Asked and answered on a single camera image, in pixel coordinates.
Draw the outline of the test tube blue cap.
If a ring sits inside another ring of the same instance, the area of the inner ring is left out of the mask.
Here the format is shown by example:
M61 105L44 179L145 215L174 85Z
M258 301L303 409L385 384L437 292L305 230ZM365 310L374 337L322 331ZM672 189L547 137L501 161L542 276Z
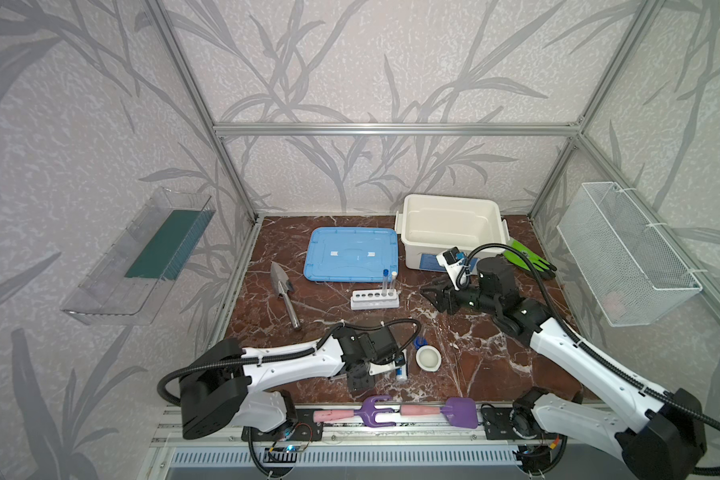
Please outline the test tube blue cap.
M383 270L383 278L382 278L382 289L381 289L381 295L383 297L388 296L388 289L389 289L389 277L390 271L388 269Z
M376 376L381 374L386 374L388 372L395 372L397 367L394 364L387 364L387 365L377 365L371 363L369 365L368 374L370 376Z

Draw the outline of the white test tube rack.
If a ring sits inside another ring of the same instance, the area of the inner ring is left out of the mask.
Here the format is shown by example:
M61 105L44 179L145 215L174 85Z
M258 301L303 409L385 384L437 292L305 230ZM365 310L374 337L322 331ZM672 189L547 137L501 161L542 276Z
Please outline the white test tube rack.
M400 306L400 292L394 289L356 290L350 297L353 311L396 309Z

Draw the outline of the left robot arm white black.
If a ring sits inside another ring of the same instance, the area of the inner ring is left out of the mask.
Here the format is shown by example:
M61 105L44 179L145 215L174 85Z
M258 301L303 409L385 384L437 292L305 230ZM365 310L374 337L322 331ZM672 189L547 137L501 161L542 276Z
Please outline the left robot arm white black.
M343 377L350 394L371 391L378 375L404 366L404 353L421 330L419 320L401 318L372 326L341 321L316 340L274 348L241 347L226 338L163 376L156 391L179 407L186 440L228 425L270 433L295 421L285 385Z

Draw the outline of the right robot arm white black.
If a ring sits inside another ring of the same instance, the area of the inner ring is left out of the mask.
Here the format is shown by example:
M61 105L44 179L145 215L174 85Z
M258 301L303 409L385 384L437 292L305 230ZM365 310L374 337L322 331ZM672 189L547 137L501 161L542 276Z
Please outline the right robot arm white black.
M602 400L604 412L533 388L514 404L514 418L530 432L550 432L586 443L621 460L638 479L720 477L720 466L702 467L706 430L720 422L705 415L698 399L669 392L626 369L559 318L549 293L522 297L510 263L480 258L483 246L464 254L453 247L436 261L448 278L422 288L441 313L471 308L492 317L506 336L552 360Z

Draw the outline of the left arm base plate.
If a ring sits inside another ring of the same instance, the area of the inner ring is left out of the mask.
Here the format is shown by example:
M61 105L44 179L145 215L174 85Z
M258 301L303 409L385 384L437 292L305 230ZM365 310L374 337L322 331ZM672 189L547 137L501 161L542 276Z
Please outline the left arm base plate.
M307 442L320 441L323 437L324 425L314 421L314 410L297 410L296 416L289 418L272 431L262 432L253 427L246 427L242 440L250 438L254 442Z

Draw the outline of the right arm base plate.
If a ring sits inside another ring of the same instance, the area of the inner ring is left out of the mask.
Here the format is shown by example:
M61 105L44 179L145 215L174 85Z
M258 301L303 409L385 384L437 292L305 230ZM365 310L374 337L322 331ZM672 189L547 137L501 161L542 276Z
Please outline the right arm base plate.
M479 414L487 440L551 443L561 439L559 434L543 430L528 412L517 413L511 406L484 403L479 408Z

